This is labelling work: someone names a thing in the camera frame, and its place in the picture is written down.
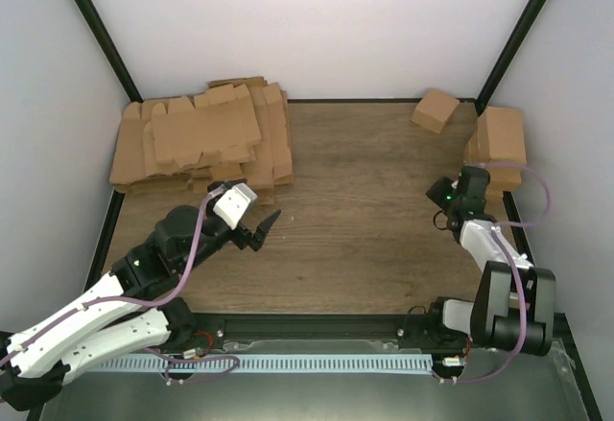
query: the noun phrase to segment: wooden table surface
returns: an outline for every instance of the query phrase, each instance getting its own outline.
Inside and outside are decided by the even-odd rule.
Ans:
[[[480,271],[432,225],[425,196],[461,165],[476,123],[460,104],[441,135],[410,122],[413,104],[290,104],[295,184],[257,207],[250,227],[282,215],[262,250],[233,245],[193,271],[182,294],[195,312],[404,313],[439,295],[473,299]],[[106,269],[141,244],[191,192],[126,196]],[[487,211],[504,220],[503,204]]]

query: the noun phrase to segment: grey metal plate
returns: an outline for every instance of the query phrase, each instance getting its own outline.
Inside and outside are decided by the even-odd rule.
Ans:
[[[505,357],[475,349],[467,377]],[[88,373],[48,404],[44,421],[582,420],[569,362],[520,356],[486,384],[440,386],[429,376],[230,375],[210,385],[165,386],[158,375]]]

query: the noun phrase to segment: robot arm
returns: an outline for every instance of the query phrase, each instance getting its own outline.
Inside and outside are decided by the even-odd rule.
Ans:
[[[483,347],[511,350],[520,333],[520,310],[513,305],[518,295],[507,254],[519,269],[526,298],[528,326],[522,352],[545,355],[552,343],[555,277],[519,254],[484,212],[489,180],[488,171],[464,166],[458,181],[441,178],[427,193],[445,214],[446,228],[483,272],[474,302],[440,297],[431,314],[444,331],[464,333]]]
[[[245,181],[217,182],[209,189],[194,267],[228,242],[257,251],[280,214],[270,215],[252,234],[241,219],[257,197]],[[176,287],[188,263],[198,215],[199,209],[188,205],[173,209],[144,244],[116,262],[91,289],[34,327],[11,335],[0,348],[4,370],[0,397],[15,409],[31,409],[106,360],[191,337],[195,320],[179,298],[120,323],[142,306],[121,300],[94,305],[91,301],[110,296],[152,301]]]

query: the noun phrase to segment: white ventilated panel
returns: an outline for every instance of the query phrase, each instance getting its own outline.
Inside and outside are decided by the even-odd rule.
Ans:
[[[388,373],[430,375],[433,359],[430,355],[251,355],[239,357],[239,367],[233,373]],[[91,371],[159,373],[167,362],[149,354],[130,354]],[[216,373],[229,369],[232,361],[179,363],[176,373]]]
[[[144,97],[263,74],[291,98],[477,96],[527,0],[93,0]]]

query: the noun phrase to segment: cardboard box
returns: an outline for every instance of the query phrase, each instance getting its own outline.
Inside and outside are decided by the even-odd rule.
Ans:
[[[488,189],[516,191],[522,184],[520,169],[514,167],[486,167],[490,173]]]
[[[486,202],[501,203],[503,201],[503,191],[487,187],[485,197]]]
[[[478,144],[478,132],[474,132],[467,145],[464,147],[462,154],[462,161],[465,164],[477,164],[481,162],[480,159],[480,145]]]
[[[479,164],[486,162],[480,149],[478,132],[475,132],[464,148],[462,161],[465,164]],[[521,170],[514,167],[486,167],[490,173],[488,190],[515,191],[522,184]]]
[[[478,142],[484,161],[527,165],[522,117],[519,109],[486,108],[478,118]]]
[[[267,85],[262,89],[262,93],[269,109],[272,175],[273,180],[278,180],[292,175],[293,172],[288,118],[284,98],[278,83]]]
[[[174,162],[182,170],[197,168],[203,156],[218,155],[222,164],[249,162],[248,147],[262,139],[245,85],[212,88],[194,102],[179,97],[168,107],[157,104],[151,122],[155,162]]]
[[[254,191],[273,188],[272,161],[272,126],[269,122],[269,106],[264,96],[263,87],[249,88],[251,100],[256,112],[256,120],[262,134],[262,141],[254,147],[256,160],[241,165],[248,186]]]
[[[412,122],[439,134],[450,122],[459,103],[452,95],[432,88],[413,110]]]

